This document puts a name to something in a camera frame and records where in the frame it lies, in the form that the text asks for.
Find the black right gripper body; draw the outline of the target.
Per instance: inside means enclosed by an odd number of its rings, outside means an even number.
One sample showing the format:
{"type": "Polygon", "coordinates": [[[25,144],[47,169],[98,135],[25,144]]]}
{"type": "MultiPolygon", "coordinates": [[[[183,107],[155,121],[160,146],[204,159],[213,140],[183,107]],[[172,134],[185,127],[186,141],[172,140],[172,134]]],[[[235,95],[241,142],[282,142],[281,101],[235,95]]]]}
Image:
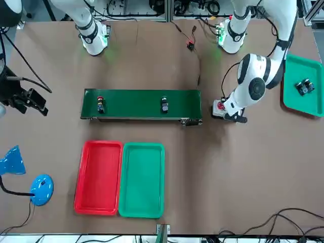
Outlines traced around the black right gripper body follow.
{"type": "Polygon", "coordinates": [[[25,90],[19,80],[8,80],[7,77],[16,77],[15,73],[5,65],[1,73],[1,104],[15,104],[24,100],[25,90]]]}

